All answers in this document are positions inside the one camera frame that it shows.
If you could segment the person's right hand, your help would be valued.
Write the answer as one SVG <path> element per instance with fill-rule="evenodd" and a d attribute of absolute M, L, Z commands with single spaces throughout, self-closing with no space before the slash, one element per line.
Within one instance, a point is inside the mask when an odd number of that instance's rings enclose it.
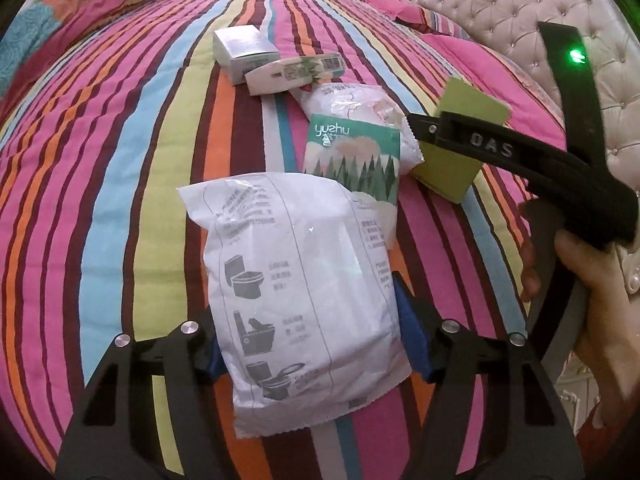
<path fill-rule="evenodd" d="M 589 290 L 586 325 L 575 353 L 597 382 L 596 427 L 626 424 L 639 404 L 639 327 L 613 247 L 603 252 L 559 229 L 554 249 Z"/>

